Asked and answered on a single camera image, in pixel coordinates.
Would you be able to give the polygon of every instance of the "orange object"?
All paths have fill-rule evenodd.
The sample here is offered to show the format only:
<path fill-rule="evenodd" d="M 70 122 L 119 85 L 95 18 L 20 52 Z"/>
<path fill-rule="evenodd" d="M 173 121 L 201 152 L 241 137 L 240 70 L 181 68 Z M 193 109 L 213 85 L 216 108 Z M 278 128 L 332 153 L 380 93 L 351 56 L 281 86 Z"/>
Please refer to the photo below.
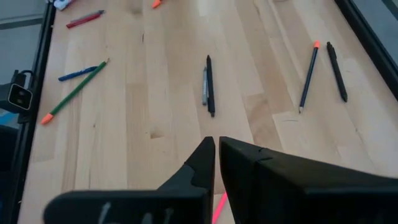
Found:
<path fill-rule="evenodd" d="M 47 115 L 44 116 L 44 118 L 42 119 L 42 122 L 40 122 L 40 123 L 47 124 L 48 122 L 50 122 L 52 120 L 53 117 L 54 117 L 54 115 L 48 113 Z"/>
<path fill-rule="evenodd" d="M 319 46 L 321 46 L 321 43 L 319 42 L 319 40 L 315 41 L 315 43 L 313 44 L 313 47 L 319 48 Z"/>
<path fill-rule="evenodd" d="M 155 0 L 155 2 L 152 4 L 152 8 L 155 9 L 157 6 L 159 6 L 160 4 L 162 4 L 162 1 L 160 0 Z"/>

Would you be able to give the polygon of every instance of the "black metal frame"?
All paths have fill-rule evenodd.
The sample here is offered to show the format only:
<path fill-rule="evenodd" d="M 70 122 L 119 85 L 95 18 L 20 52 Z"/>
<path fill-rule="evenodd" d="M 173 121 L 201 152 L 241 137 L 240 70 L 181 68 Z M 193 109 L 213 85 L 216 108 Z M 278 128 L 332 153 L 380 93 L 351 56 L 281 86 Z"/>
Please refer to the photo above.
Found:
<path fill-rule="evenodd" d="M 31 78 L 29 83 L 29 88 L 33 91 L 31 114 L 28 122 L 21 124 L 18 131 L 17 143 L 11 167 L 11 184 L 7 190 L 4 212 L 2 220 L 0 220 L 3 224 L 15 224 L 18 221 L 19 209 L 25 186 L 25 178 L 29 165 L 30 150 L 35 132 L 37 112 L 40 105 L 40 96 L 42 94 L 45 69 L 47 66 L 47 58 L 49 56 L 54 18 L 55 8 L 52 4 L 48 4 L 44 12 L 39 44 L 32 69 L 35 77 Z"/>
<path fill-rule="evenodd" d="M 398 100 L 398 67 L 352 0 L 335 0 L 359 41 Z"/>

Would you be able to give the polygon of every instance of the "camera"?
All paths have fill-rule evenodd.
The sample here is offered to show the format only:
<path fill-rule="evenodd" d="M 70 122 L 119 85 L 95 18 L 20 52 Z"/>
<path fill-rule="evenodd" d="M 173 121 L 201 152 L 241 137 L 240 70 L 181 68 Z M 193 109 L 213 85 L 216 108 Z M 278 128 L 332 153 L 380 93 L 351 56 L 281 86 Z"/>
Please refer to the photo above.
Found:
<path fill-rule="evenodd" d="M 24 88 L 26 74 L 33 73 L 28 70 L 19 72 L 14 71 L 10 83 L 0 85 L 0 108 L 11 113 L 26 113 L 30 110 L 33 94 L 30 90 Z"/>

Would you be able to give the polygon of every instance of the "blue pen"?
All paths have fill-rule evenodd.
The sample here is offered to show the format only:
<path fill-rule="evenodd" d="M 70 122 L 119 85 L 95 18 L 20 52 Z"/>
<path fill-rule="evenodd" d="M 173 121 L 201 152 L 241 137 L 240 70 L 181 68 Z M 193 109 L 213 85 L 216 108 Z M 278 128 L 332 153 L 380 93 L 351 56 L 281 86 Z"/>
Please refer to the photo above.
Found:
<path fill-rule="evenodd" d="M 81 71 L 79 71 L 79 72 L 73 72 L 73 73 L 71 73 L 71 74 L 69 74 L 69 75 L 64 75 L 64 76 L 62 76 L 62 77 L 59 77 L 58 80 L 60 80 L 61 82 L 62 82 L 62 81 L 65 81 L 65 80 L 69 80 L 69 79 L 75 78 L 75 77 L 77 77 L 77 76 L 79 76 L 79 75 L 83 75 L 83 74 L 92 72 L 92 71 L 94 71 L 96 68 L 97 68 L 97 66 L 92 66 L 92 67 L 90 67 L 90 68 L 83 69 L 83 70 L 81 70 Z"/>

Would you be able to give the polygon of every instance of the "black pencil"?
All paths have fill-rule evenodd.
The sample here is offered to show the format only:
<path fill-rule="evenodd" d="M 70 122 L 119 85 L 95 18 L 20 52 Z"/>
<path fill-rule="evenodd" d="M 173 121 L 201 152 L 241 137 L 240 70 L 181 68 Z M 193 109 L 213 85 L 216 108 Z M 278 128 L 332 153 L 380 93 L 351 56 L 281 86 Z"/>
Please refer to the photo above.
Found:
<path fill-rule="evenodd" d="M 319 45 L 320 45 L 319 40 L 315 41 L 315 43 L 313 45 L 313 52 L 312 52 L 310 68 L 308 69 L 307 79 L 305 81 L 304 90 L 303 90 L 303 95 L 301 96 L 300 107 L 298 108 L 298 112 L 299 113 L 301 113 L 303 111 L 303 109 L 304 109 L 305 99 L 307 97 L 308 88 L 310 87 L 310 81 L 311 81 L 313 66 L 315 64 L 315 59 L 317 58 Z"/>
<path fill-rule="evenodd" d="M 330 63 L 331 63 L 331 67 L 333 68 L 333 72 L 335 73 L 338 91 L 340 92 L 341 99 L 343 99 L 344 102 L 347 102 L 348 95 L 347 95 L 346 87 L 344 86 L 343 77 L 341 77 L 341 72 L 338 67 L 337 55 L 335 52 L 335 48 L 332 46 L 332 44 L 330 42 L 328 42 L 327 44 L 328 44 L 327 49 L 328 49 L 328 53 L 329 53 L 329 57 L 330 57 Z"/>
<path fill-rule="evenodd" d="M 216 113 L 216 107 L 214 102 L 213 71 L 211 69 L 211 58 L 209 55 L 207 55 L 206 64 L 207 64 L 207 85 L 209 91 L 209 97 L 207 99 L 208 100 L 207 110 L 210 112 L 211 117 L 214 117 Z"/>

